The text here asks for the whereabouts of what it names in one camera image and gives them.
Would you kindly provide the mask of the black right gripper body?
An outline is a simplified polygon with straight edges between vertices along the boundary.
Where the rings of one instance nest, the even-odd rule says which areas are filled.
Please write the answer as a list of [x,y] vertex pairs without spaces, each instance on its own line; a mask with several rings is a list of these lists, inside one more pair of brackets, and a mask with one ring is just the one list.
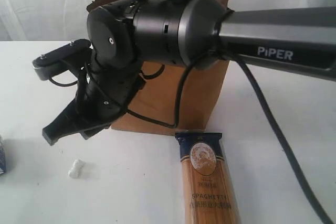
[[75,96],[75,126],[90,130],[109,125],[125,114],[129,103],[143,81],[140,70],[143,61],[134,61],[124,68],[102,68],[97,63],[85,63],[80,71]]

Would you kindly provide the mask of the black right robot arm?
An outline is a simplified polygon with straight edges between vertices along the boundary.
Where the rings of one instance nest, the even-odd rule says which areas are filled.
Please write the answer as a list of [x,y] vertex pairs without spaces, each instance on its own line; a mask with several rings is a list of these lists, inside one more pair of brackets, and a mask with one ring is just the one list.
[[[333,7],[235,12],[217,0],[118,0],[90,11],[86,25],[87,39],[33,62],[42,80],[65,71],[77,78],[75,98],[42,130],[50,145],[90,138],[125,114],[176,128],[189,72],[218,60],[335,80]],[[146,61],[185,68],[171,124],[128,108],[148,79]]]

